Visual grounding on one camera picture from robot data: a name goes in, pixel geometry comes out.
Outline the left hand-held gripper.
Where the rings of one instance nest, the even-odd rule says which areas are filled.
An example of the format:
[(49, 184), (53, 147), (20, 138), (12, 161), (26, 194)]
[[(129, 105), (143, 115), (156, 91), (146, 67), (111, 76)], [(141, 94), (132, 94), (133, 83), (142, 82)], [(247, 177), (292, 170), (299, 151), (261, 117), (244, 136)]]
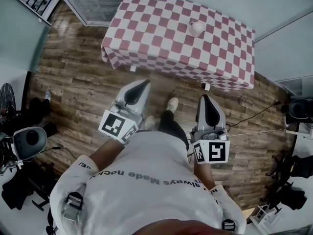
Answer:
[(127, 144), (139, 130), (150, 89), (149, 79), (124, 86), (110, 109), (104, 111), (98, 130), (111, 139)]

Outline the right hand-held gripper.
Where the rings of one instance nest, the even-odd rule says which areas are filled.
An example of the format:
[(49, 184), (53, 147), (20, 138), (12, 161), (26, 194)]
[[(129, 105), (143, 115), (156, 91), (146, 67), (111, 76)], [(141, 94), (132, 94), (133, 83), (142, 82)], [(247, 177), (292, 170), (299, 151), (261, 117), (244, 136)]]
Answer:
[(196, 122), (197, 130), (213, 130), (191, 132), (191, 144), (197, 164), (227, 163), (230, 141), (225, 130), (225, 113), (216, 100), (206, 94), (200, 97)]

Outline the pale pink cup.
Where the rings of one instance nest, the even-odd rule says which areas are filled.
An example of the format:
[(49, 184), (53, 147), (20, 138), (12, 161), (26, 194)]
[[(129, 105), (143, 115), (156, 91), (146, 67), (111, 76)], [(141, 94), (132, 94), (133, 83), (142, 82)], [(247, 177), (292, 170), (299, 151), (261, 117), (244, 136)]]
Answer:
[(188, 32), (193, 37), (199, 37), (204, 32), (205, 24), (201, 21), (190, 22)]

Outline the person's right forearm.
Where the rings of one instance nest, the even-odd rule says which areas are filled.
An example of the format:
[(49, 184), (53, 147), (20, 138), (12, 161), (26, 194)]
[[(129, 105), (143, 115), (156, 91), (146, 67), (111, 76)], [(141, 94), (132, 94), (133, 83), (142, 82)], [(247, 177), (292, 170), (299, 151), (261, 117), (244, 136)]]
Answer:
[(212, 189), (216, 186), (210, 164), (198, 164), (197, 162), (195, 162), (194, 174), (207, 189)]

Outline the person's left forearm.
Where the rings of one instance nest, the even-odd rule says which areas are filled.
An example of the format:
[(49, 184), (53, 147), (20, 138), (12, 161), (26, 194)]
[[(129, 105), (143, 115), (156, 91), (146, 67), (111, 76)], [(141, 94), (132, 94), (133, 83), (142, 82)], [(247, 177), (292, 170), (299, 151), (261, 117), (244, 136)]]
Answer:
[(124, 144), (110, 139), (89, 157), (97, 165), (99, 171), (102, 171), (114, 162), (124, 148)]

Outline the person's left shoe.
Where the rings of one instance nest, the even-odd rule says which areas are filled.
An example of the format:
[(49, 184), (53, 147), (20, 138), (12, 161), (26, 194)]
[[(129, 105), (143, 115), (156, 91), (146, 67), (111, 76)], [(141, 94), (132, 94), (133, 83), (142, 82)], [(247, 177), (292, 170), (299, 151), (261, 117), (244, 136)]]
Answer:
[(153, 131), (156, 126), (156, 119), (154, 116), (149, 116), (146, 118), (144, 123), (144, 130)]

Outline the person's right shoe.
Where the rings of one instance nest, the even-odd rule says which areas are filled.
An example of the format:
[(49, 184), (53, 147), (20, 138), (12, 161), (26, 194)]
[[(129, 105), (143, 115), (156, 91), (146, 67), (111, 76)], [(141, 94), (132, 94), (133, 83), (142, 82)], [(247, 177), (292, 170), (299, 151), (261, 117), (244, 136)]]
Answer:
[(179, 104), (179, 100), (176, 97), (171, 98), (167, 103), (167, 111), (171, 111), (172, 113), (175, 113), (177, 107)]

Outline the person's black trousers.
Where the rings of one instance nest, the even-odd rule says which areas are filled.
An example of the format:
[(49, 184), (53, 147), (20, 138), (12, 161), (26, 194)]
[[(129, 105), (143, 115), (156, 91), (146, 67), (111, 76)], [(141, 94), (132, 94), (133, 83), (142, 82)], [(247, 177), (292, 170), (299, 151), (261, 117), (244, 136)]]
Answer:
[(161, 114), (157, 130), (182, 140), (186, 146), (186, 150), (189, 149), (189, 142), (186, 133), (174, 120), (174, 113), (172, 111), (166, 110)]

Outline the red white checkered tablecloth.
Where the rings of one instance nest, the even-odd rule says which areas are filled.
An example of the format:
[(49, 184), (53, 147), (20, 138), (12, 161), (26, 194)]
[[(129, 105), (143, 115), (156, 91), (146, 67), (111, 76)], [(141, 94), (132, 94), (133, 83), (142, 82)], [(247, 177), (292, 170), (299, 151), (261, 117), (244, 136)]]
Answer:
[[(193, 37), (190, 22), (204, 32)], [(101, 44), (104, 62), (161, 71), (226, 92), (254, 86), (255, 31), (188, 0), (122, 0)]]

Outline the dark grey gripper device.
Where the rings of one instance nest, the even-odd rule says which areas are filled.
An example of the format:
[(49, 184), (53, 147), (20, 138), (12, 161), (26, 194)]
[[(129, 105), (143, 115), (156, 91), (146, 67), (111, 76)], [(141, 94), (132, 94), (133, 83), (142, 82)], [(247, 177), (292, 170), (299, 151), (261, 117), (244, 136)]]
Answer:
[(313, 98), (299, 98), (289, 104), (288, 116), (298, 122), (313, 123)]

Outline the white shelf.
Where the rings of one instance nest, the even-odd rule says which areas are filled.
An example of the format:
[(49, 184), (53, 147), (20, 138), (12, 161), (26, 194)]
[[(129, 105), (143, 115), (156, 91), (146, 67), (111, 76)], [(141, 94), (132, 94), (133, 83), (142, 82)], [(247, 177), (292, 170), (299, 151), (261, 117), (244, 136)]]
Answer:
[(297, 131), (286, 130), (286, 133), (313, 140), (313, 123), (299, 123)]

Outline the person in white shirt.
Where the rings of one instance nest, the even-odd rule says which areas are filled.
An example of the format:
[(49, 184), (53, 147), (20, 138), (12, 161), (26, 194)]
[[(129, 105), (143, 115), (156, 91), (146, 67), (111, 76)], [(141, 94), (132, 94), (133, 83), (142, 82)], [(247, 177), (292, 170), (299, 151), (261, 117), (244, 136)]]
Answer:
[[(62, 215), (71, 192), (83, 205), (75, 221)], [(223, 186), (207, 189), (189, 167), (184, 142), (163, 132), (140, 132), (107, 168), (86, 155), (60, 177), (50, 208), (65, 235), (132, 235), (164, 219), (196, 220), (220, 229), (225, 219), (243, 234), (246, 220)]]

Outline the black office chair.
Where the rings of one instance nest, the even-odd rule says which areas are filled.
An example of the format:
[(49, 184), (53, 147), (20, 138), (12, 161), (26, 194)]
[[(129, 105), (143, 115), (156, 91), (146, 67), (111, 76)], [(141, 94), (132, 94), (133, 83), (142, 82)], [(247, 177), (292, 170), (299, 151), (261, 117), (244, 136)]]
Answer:
[(267, 177), (272, 177), (275, 181), (271, 192), (261, 201), (267, 201), (270, 210), (275, 209), (275, 214), (280, 212), (279, 204), (283, 204), (290, 209), (301, 209), (307, 197), (301, 189), (293, 188), (293, 183), (289, 183), (290, 177), (300, 177), (308, 179), (313, 176), (313, 155), (300, 158), (297, 155), (292, 156), (288, 151), (281, 150), (281, 158), (276, 156), (272, 158), (276, 161), (276, 168), (266, 173)]

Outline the wooden board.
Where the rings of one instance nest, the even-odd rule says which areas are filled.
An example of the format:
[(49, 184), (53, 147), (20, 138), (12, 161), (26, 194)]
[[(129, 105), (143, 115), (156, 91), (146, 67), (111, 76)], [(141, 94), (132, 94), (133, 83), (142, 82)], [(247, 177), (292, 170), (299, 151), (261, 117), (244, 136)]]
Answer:
[(249, 208), (246, 210), (242, 210), (242, 213), (244, 215), (244, 218), (246, 219), (246, 222), (248, 223), (250, 216), (253, 214), (253, 212), (255, 211), (255, 207), (253, 208)]

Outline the black bag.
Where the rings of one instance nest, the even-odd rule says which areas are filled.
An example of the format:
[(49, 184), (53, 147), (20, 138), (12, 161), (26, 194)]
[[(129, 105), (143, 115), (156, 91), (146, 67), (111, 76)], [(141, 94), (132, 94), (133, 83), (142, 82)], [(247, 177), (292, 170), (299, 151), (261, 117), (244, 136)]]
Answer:
[(28, 176), (18, 171), (10, 181), (2, 186), (1, 196), (11, 210), (21, 210), (26, 198), (34, 192), (43, 198), (44, 201), (38, 204), (32, 200), (32, 203), (38, 209), (44, 211), (43, 206), (49, 203), (49, 196), (45, 186), (36, 184)]

